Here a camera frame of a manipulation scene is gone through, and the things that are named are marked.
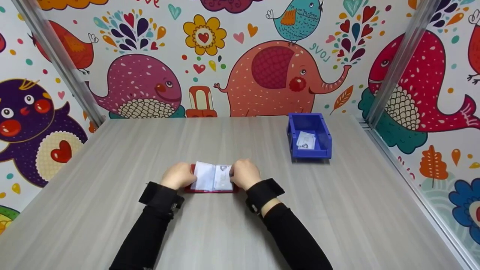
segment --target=table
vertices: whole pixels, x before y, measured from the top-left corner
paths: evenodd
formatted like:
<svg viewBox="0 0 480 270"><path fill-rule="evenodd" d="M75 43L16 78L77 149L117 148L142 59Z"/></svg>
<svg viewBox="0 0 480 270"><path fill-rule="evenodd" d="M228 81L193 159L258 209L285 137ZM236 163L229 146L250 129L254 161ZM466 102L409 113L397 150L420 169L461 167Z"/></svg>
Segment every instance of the table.
<svg viewBox="0 0 480 270"><path fill-rule="evenodd" d="M334 269L460 269L406 183L353 118L325 118L329 161L292 163L287 117L108 120L0 237L2 269L107 269L143 209L145 184L177 161L252 158L286 190ZM245 194L186 194L158 270L286 270Z"/></svg>

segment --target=white card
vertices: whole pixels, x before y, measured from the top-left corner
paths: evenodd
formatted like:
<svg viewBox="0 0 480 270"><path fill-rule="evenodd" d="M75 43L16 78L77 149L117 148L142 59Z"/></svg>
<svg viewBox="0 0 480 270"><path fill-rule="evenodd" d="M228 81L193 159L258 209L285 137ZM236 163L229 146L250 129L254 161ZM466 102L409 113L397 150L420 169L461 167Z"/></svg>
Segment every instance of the white card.
<svg viewBox="0 0 480 270"><path fill-rule="evenodd" d="M230 182L230 168L228 165L213 165L204 162L195 164L193 174L197 177L191 189L194 190L233 190L233 184Z"/></svg>
<svg viewBox="0 0 480 270"><path fill-rule="evenodd" d="M195 164L193 174L197 177L197 181L192 184L192 189L212 190L215 178L215 165L198 161Z"/></svg>
<svg viewBox="0 0 480 270"><path fill-rule="evenodd" d="M228 165L215 166L215 190L233 190L233 184L230 182L230 168Z"/></svg>
<svg viewBox="0 0 480 270"><path fill-rule="evenodd" d="M315 149L315 134L300 131L297 146L299 149Z"/></svg>

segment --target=blue bird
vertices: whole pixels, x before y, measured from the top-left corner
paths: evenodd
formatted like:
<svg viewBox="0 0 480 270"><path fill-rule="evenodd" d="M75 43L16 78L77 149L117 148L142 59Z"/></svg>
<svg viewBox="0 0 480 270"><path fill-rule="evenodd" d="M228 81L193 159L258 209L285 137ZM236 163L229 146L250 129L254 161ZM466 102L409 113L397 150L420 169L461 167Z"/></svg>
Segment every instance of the blue bird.
<svg viewBox="0 0 480 270"><path fill-rule="evenodd" d="M296 43L317 29L320 23L320 17L324 11L323 1L319 0L293 0L283 12L283 14L274 18L273 10L267 11L267 19L273 19L276 30L286 40Z"/></svg>

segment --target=elephant ear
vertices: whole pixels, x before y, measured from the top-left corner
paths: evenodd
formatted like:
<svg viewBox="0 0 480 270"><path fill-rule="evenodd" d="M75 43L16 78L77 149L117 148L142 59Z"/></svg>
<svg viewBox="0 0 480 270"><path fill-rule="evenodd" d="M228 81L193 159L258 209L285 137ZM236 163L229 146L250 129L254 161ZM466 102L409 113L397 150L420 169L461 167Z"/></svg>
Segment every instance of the elephant ear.
<svg viewBox="0 0 480 270"><path fill-rule="evenodd" d="M261 50L252 61L253 79L261 87L282 89L287 87L287 72L295 52L282 46Z"/></svg>

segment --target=wrist cuff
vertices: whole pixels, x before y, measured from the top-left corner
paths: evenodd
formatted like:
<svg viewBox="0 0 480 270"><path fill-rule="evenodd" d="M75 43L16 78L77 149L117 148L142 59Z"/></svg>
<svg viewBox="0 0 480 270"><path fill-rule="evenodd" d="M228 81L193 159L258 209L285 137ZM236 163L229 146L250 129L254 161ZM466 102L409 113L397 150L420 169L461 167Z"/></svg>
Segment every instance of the wrist cuff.
<svg viewBox="0 0 480 270"><path fill-rule="evenodd" d="M177 191L166 186L149 182L139 199L140 203L151 206L159 211L169 212L180 209L185 199L177 195Z"/></svg>
<svg viewBox="0 0 480 270"><path fill-rule="evenodd" d="M262 207L282 194L285 191L273 178L260 181L247 190L247 200L245 203L252 213L260 214Z"/></svg>

